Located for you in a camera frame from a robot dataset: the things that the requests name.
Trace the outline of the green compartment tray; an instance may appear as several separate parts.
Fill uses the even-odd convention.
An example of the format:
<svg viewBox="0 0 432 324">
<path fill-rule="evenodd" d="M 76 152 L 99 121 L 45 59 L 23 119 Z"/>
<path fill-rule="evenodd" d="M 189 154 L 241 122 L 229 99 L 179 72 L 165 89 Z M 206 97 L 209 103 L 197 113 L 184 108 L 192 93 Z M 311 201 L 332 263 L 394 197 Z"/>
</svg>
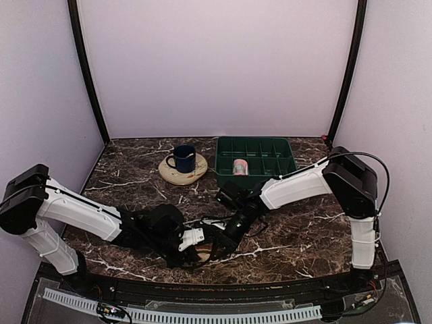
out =
<svg viewBox="0 0 432 324">
<path fill-rule="evenodd" d="M 234 161 L 247 162 L 247 175 L 234 175 Z M 222 136 L 217 139 L 215 177 L 217 185 L 233 182 L 242 188 L 297 170 L 290 143 L 285 138 Z"/>
</svg>

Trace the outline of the pink patterned sock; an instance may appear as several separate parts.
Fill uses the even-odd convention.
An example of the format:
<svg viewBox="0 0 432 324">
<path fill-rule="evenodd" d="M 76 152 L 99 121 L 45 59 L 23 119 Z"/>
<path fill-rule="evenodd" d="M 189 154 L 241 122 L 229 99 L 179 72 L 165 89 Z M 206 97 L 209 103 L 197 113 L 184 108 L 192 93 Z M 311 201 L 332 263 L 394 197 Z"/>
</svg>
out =
<svg viewBox="0 0 432 324">
<path fill-rule="evenodd" d="M 234 159 L 232 173 L 234 176 L 247 176 L 248 162 L 245 159 Z"/>
</svg>

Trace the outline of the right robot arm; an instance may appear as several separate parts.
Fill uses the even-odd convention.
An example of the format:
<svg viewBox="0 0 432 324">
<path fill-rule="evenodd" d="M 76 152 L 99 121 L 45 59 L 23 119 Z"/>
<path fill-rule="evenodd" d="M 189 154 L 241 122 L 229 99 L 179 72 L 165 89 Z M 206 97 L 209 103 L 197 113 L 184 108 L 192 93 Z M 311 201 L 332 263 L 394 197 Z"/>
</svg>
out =
<svg viewBox="0 0 432 324">
<path fill-rule="evenodd" d="M 345 288 L 360 292 L 371 280 L 375 262 L 379 217 L 384 203 L 377 200 L 377 173 L 362 161 L 364 152 L 333 148 L 328 157 L 287 175 L 273 176 L 243 189 L 233 182 L 224 184 L 217 200 L 235 211 L 221 232 L 221 249 L 235 251 L 251 225 L 269 211 L 285 205 L 332 194 L 348 217 L 351 228 L 353 272 L 344 279 Z"/>
</svg>

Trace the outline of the beige striped sock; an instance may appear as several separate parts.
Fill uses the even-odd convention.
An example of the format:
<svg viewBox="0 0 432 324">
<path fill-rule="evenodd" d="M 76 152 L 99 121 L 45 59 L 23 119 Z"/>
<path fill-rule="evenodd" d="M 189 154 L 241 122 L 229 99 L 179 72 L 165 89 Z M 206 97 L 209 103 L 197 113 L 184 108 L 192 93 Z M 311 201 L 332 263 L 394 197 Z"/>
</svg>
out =
<svg viewBox="0 0 432 324">
<path fill-rule="evenodd" d="M 205 262 L 212 261 L 216 255 L 216 252 L 217 252 L 216 250 L 197 248 L 196 253 L 198 256 L 198 262 L 205 263 Z"/>
</svg>

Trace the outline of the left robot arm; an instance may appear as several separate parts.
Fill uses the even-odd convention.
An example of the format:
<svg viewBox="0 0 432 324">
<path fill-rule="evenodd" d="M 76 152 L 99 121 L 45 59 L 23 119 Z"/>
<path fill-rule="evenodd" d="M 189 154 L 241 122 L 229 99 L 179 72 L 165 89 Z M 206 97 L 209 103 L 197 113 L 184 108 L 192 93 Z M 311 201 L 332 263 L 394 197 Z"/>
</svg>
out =
<svg viewBox="0 0 432 324">
<path fill-rule="evenodd" d="M 116 246 L 150 248 L 168 267 L 200 262 L 195 247 L 205 240 L 203 229 L 188 229 L 184 216 L 173 205 L 139 211 L 102 205 L 68 190 L 49 176 L 46 165 L 37 164 L 7 183 L 1 201 L 1 229 L 27 241 L 81 294 L 95 289 L 95 279 L 87 274 L 84 255 L 61 239 L 50 219 Z"/>
</svg>

